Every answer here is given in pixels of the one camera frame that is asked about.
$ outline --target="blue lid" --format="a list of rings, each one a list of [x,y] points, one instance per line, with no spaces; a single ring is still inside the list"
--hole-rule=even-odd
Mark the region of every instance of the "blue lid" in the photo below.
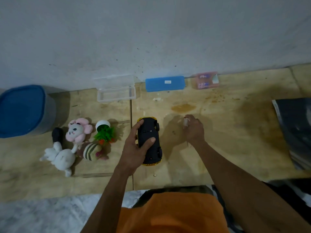
[[[25,135],[42,120],[45,91],[42,86],[12,88],[0,96],[0,138]]]
[[[146,79],[147,92],[182,90],[185,86],[183,76]]]

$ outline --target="orange shirt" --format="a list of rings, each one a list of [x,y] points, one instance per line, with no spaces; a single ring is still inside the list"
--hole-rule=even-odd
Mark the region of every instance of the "orange shirt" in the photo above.
[[[140,208],[121,208],[117,233],[228,233],[223,208],[216,197],[201,193],[153,194]]]

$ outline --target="white pot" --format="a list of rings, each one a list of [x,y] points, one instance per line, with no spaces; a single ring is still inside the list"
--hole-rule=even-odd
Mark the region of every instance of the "white pot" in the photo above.
[[[96,123],[95,127],[96,127],[96,131],[97,131],[97,128],[100,126],[100,125],[107,125],[108,127],[110,127],[110,122],[108,122],[107,120],[100,120]]]

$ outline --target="toy car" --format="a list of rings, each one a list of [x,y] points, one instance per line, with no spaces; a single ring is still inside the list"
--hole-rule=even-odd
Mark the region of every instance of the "toy car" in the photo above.
[[[140,118],[144,120],[144,123],[137,130],[138,137],[138,147],[142,145],[151,137],[155,137],[154,144],[148,149],[144,162],[142,163],[145,166],[156,165],[161,162],[162,159],[162,149],[159,141],[159,130],[160,126],[158,121],[154,117],[145,117]]]

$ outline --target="left hand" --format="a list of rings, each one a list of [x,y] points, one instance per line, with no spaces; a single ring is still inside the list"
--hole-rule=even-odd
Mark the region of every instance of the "left hand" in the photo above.
[[[135,144],[137,129],[144,123],[144,120],[137,122],[131,129],[128,138],[125,140],[123,147],[122,155],[119,160],[116,169],[126,175],[131,176],[134,174],[136,169],[143,163],[145,160],[147,150],[155,142],[155,138],[151,137],[148,139],[141,148],[138,148],[138,145]]]

